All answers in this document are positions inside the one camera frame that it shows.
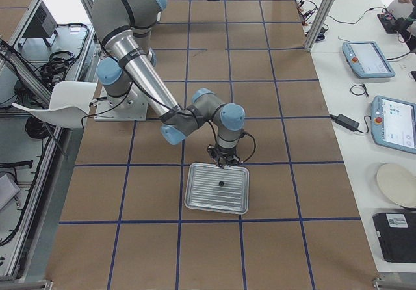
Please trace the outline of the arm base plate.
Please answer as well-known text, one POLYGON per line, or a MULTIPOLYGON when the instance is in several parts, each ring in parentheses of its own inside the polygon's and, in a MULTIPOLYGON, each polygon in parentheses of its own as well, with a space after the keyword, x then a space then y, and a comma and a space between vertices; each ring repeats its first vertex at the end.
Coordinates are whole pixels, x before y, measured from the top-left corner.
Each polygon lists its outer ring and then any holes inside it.
POLYGON ((107 94, 102 87, 101 97, 106 100, 97 103, 94 120, 97 122, 126 122, 145 121, 148 111, 148 101, 138 87, 133 83, 128 94, 114 97, 107 94))

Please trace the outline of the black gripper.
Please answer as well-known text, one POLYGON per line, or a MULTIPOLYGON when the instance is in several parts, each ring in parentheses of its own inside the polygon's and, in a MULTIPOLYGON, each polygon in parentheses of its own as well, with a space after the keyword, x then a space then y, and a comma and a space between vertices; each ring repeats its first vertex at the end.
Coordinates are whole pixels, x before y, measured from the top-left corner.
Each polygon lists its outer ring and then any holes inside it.
POLYGON ((237 148, 223 148, 218 144, 208 145, 207 153, 213 159, 216 166, 237 166, 241 159, 237 155, 237 148))

